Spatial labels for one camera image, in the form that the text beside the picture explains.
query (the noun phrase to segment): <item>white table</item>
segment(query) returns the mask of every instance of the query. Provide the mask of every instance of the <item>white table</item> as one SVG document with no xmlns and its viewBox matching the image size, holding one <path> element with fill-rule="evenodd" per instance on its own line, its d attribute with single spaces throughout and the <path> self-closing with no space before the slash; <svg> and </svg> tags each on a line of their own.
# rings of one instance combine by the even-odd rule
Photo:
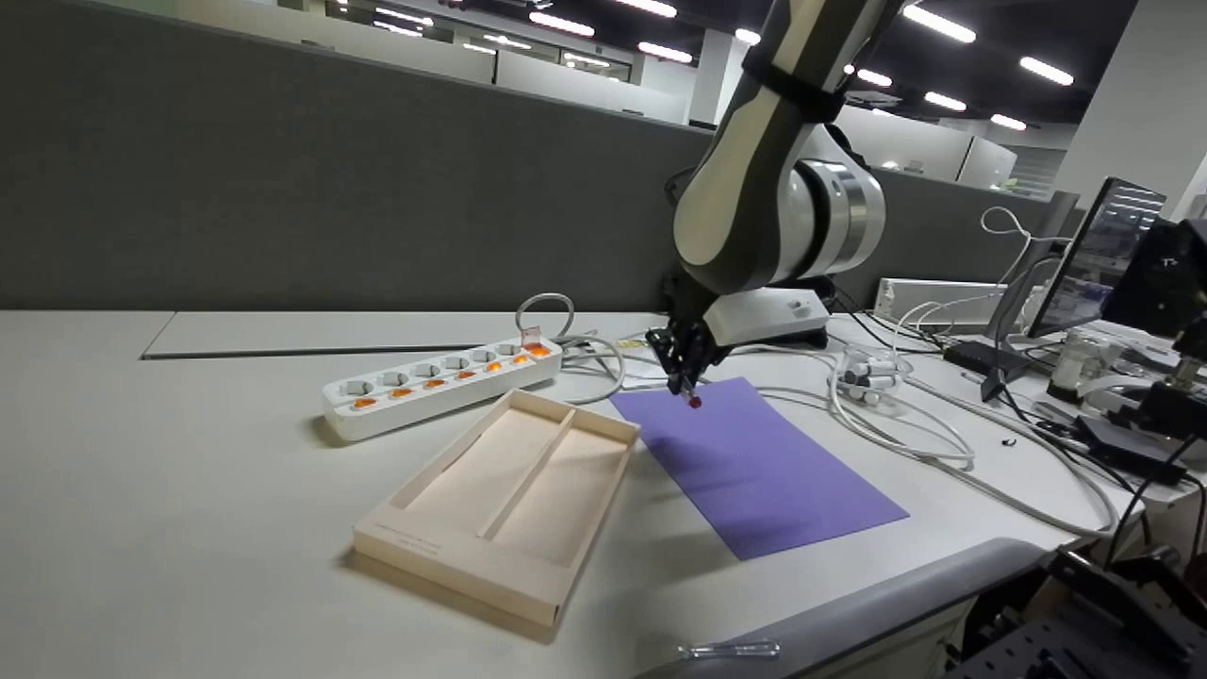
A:
<svg viewBox="0 0 1207 679">
<path fill-rule="evenodd" d="M 649 325 L 578 320 L 603 337 Z M 535 646 L 344 567 L 352 524 L 481 409 L 335 445 L 317 421 L 317 387 L 400 355 L 141 360 L 144 352 L 483 343 L 510 330 L 505 313 L 0 313 L 0 676 L 629 676 L 672 636 L 737 636 L 992 534 L 1044 549 L 1070 543 L 821 409 L 779 404 L 908 521 L 737 560 L 658 459 L 638 456 L 559 640 Z M 784 355 L 740 355 L 713 378 L 821 387 L 819 360 Z M 545 397 L 596 387 L 596 378 L 559 378 Z M 999 425 L 940 401 L 922 404 L 977 440 L 990 482 L 1067 521 L 1097 521 L 1049 454 L 1005 445 Z"/>
</svg>

